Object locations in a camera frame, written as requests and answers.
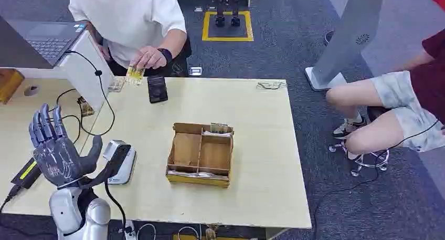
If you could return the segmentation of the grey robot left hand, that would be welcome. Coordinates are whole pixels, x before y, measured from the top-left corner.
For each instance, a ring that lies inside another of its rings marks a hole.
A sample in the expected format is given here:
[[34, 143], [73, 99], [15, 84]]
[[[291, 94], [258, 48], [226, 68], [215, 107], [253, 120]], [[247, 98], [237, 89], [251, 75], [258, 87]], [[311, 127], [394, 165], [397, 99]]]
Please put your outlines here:
[[62, 187], [96, 170], [103, 142], [100, 135], [93, 137], [89, 153], [80, 156], [67, 135], [60, 106], [55, 107], [52, 118], [44, 103], [35, 111], [28, 130], [34, 146], [33, 158], [41, 173], [50, 183]]

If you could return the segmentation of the standing person's left hand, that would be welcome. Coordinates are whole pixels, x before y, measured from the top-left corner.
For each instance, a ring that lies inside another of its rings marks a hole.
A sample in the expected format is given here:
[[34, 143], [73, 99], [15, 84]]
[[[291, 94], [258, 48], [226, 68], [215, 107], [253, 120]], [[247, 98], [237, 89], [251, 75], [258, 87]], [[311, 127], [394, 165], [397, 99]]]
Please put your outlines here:
[[166, 57], [152, 46], [145, 46], [138, 50], [135, 57], [130, 61], [130, 66], [136, 69], [157, 69], [166, 66], [166, 64]]

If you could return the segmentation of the standing person's right hand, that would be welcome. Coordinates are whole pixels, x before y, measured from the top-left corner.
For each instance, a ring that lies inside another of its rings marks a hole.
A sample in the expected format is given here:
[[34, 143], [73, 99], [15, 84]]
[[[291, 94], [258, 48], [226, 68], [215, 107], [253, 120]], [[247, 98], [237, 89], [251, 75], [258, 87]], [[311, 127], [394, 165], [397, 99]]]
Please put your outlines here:
[[110, 61], [110, 54], [107, 46], [103, 46], [98, 44], [98, 49], [100, 50], [102, 57], [105, 59], [105, 61]]

